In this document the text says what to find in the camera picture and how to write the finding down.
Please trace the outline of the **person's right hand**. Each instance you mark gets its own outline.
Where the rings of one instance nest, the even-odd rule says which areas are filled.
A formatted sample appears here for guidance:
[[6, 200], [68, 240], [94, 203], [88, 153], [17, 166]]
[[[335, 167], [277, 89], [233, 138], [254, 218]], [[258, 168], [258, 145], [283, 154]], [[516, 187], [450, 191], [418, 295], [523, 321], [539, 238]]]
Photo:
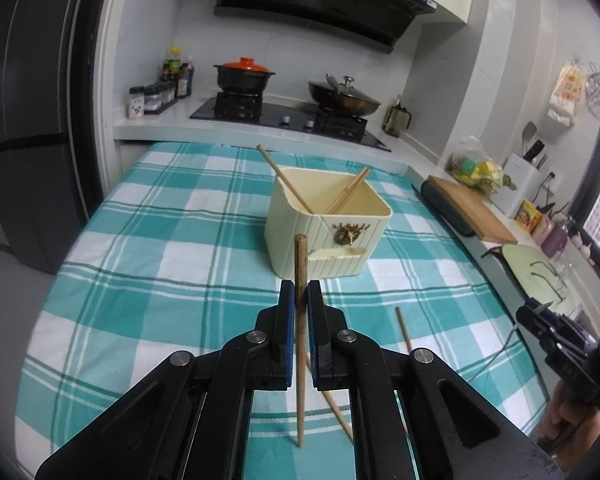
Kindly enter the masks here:
[[538, 425], [540, 437], [556, 439], [562, 422], [576, 428], [568, 444], [574, 452], [586, 452], [600, 435], [600, 410], [569, 400], [570, 390], [564, 382], [558, 382], [550, 403]]

